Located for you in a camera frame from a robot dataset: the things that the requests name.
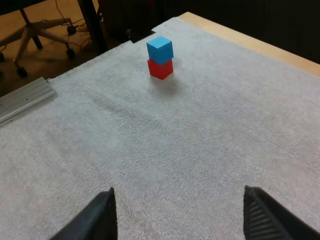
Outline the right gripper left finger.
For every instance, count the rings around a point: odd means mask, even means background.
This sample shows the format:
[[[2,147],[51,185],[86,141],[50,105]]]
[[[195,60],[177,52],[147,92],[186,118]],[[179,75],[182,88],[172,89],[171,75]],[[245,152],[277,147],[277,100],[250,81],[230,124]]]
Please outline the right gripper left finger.
[[[117,240],[118,221],[115,190],[100,192],[52,240]]]

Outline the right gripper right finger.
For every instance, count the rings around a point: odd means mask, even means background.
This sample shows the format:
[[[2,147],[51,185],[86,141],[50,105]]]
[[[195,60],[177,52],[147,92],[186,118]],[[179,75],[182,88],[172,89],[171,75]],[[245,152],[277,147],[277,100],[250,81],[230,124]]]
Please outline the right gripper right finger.
[[[318,240],[320,233],[260,187],[246,185],[243,233],[247,240]]]

